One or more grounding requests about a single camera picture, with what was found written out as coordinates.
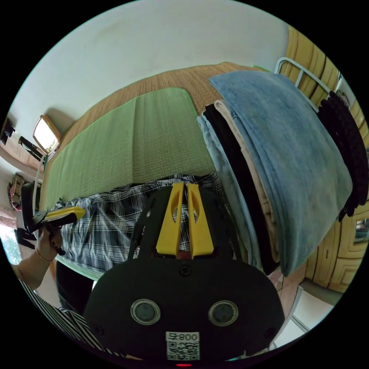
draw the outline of blue blanket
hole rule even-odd
[[[280,74],[212,77],[226,100],[274,211],[281,271],[293,273],[316,249],[352,191],[334,141],[300,91]]]

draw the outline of bamboo mat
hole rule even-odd
[[[64,148],[90,124],[97,121],[111,110],[125,104],[137,96],[147,92],[161,90],[167,87],[180,87],[185,89],[192,98],[197,113],[200,114],[207,104],[212,104],[220,99],[220,94],[210,85],[209,78],[237,70],[260,70],[247,66],[224,62],[216,65],[202,65],[190,68],[178,69],[160,73],[158,75],[144,78],[126,87],[115,91],[104,98],[92,108],[90,108],[81,118],[79,118],[63,136],[59,150],[50,159],[44,173],[40,207],[44,208],[45,188],[48,183],[50,168],[55,159]]]

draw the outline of label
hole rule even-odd
[[[166,332],[168,360],[200,360],[199,332]]]

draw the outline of striped sleeve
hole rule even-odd
[[[123,356],[103,347],[92,334],[83,316],[74,311],[56,308],[42,298],[40,298],[33,290],[31,290],[24,282],[19,280],[21,286],[31,299],[33,304],[41,310],[45,317],[62,333],[78,340],[84,344],[91,346],[108,354]]]

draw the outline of qr code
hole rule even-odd
[[[200,342],[167,342],[168,360],[200,360]]]

